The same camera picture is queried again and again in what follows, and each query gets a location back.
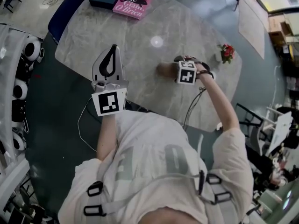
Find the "blue chair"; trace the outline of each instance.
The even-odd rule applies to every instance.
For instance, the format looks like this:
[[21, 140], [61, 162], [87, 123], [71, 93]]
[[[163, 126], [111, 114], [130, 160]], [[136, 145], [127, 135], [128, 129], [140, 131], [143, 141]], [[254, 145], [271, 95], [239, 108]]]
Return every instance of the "blue chair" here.
[[56, 44], [66, 28], [69, 20], [84, 0], [64, 0], [48, 24], [48, 31]]

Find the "book cover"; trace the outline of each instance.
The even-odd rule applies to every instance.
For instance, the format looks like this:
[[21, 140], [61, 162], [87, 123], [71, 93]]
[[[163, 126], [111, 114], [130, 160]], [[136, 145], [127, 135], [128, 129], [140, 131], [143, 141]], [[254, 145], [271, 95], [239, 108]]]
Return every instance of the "book cover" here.
[[152, 0], [118, 0], [113, 12], [141, 19]]

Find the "t-shirt sleeve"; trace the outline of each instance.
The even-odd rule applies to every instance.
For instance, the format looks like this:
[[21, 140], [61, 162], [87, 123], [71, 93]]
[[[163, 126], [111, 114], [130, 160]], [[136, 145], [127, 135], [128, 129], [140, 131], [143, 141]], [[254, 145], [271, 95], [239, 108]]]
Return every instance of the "t-shirt sleeve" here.
[[88, 187], [97, 181], [97, 173], [101, 163], [99, 159], [91, 159], [76, 166], [71, 190], [58, 213], [58, 220], [61, 224], [75, 223], [74, 217], [77, 201]]
[[242, 220], [253, 195], [253, 176], [245, 148], [245, 136], [238, 128], [224, 132], [213, 145], [214, 164], [211, 173], [222, 179], [232, 194], [239, 220]]

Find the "forearm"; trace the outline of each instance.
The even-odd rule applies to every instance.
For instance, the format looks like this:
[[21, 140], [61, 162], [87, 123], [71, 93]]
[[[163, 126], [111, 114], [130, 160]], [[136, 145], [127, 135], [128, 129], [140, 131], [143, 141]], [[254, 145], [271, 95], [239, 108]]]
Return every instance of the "forearm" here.
[[98, 146], [97, 158], [103, 161], [116, 146], [116, 124], [115, 115], [103, 117]]
[[240, 128], [237, 115], [218, 84], [209, 74], [201, 74], [200, 80], [209, 93], [218, 117], [222, 123], [223, 130], [226, 131], [231, 128]]

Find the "floor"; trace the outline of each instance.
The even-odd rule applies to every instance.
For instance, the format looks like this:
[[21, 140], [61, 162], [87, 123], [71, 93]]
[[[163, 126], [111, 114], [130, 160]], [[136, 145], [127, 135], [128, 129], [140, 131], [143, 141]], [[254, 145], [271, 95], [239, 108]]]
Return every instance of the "floor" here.
[[[2, 10], [0, 19], [10, 19], [16, 25], [20, 24], [46, 35], [47, 24], [59, 5], [44, 9], [43, 6], [40, 7], [44, 0], [22, 1], [22, 4], [15, 1], [13, 14], [6, 9]], [[232, 100], [234, 106], [241, 103], [257, 113], [265, 114], [266, 106], [283, 104], [285, 79], [269, 36], [265, 34], [263, 60], [238, 32], [238, 9], [233, 12], [235, 0], [178, 1], [220, 31], [241, 56], [243, 65]], [[94, 156], [87, 146], [82, 152], [81, 145], [84, 144], [78, 137], [78, 118], [74, 115], [80, 113], [92, 89], [90, 82], [55, 60], [56, 45], [49, 35], [46, 36], [44, 46], [45, 58], [35, 69], [36, 76], [32, 79], [28, 92], [28, 104], [30, 103], [31, 107], [27, 110], [30, 117], [30, 135], [26, 158], [31, 165], [31, 175], [35, 177], [32, 184], [39, 202], [47, 211], [57, 214], [70, 187], [74, 166]], [[55, 81], [49, 78], [51, 75], [57, 76]], [[90, 142], [96, 140], [99, 123], [88, 116], [83, 123], [86, 124], [82, 125], [83, 131], [91, 134], [86, 138]], [[212, 144], [220, 132], [208, 133], [189, 127], [187, 133], [194, 148], [197, 146], [199, 134], [204, 135], [201, 157], [207, 167], [211, 168]], [[63, 158], [58, 158], [57, 153], [62, 154]]]

